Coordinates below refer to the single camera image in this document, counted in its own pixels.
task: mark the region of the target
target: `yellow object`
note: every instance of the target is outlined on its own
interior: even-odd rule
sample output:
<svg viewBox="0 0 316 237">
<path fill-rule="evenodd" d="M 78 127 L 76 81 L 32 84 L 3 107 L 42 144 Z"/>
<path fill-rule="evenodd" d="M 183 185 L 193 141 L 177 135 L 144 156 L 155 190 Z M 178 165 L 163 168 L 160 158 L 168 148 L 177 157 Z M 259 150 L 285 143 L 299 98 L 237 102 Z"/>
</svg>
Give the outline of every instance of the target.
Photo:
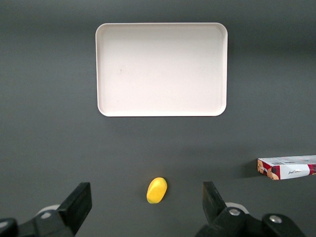
<svg viewBox="0 0 316 237">
<path fill-rule="evenodd" d="M 167 182 L 164 178 L 158 177 L 154 179 L 147 191 L 147 201 L 151 204 L 160 202 L 167 191 Z"/>
</svg>

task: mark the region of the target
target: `rectangular tray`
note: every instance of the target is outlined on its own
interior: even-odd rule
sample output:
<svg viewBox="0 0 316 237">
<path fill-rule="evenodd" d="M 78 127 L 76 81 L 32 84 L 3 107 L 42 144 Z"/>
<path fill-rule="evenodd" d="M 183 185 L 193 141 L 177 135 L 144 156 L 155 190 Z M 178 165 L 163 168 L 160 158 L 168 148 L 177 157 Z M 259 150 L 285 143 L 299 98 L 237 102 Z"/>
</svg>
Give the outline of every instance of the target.
<svg viewBox="0 0 316 237">
<path fill-rule="evenodd" d="M 219 23 L 101 25 L 96 31 L 100 112 L 220 115 L 226 108 L 227 39 Z"/>
</svg>

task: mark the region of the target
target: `box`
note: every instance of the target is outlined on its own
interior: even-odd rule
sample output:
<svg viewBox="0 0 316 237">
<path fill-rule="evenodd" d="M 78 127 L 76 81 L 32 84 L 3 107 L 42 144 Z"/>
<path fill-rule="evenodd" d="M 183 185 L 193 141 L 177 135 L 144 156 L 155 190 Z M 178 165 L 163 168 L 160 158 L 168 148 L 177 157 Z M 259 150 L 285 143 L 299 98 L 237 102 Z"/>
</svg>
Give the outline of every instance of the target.
<svg viewBox="0 0 316 237">
<path fill-rule="evenodd" d="M 316 156 L 259 158 L 258 171 L 273 180 L 316 174 Z"/>
</svg>

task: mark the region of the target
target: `gray table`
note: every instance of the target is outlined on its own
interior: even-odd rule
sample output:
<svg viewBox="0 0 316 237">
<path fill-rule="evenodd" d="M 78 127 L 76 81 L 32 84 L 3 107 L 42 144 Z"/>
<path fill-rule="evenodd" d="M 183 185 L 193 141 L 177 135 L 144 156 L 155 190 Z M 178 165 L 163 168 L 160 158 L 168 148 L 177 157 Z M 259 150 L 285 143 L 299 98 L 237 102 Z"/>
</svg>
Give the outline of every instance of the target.
<svg viewBox="0 0 316 237">
<path fill-rule="evenodd" d="M 256 158 L 316 154 L 316 2 L 1 1 L 0 216 L 19 223 L 91 182 L 87 236 L 192 237 L 202 181 L 256 218 L 316 233 L 316 178 L 272 181 Z M 107 22 L 220 22 L 227 108 L 213 118 L 107 118 L 96 102 L 95 30 Z M 150 181 L 169 189 L 146 201 Z"/>
</svg>

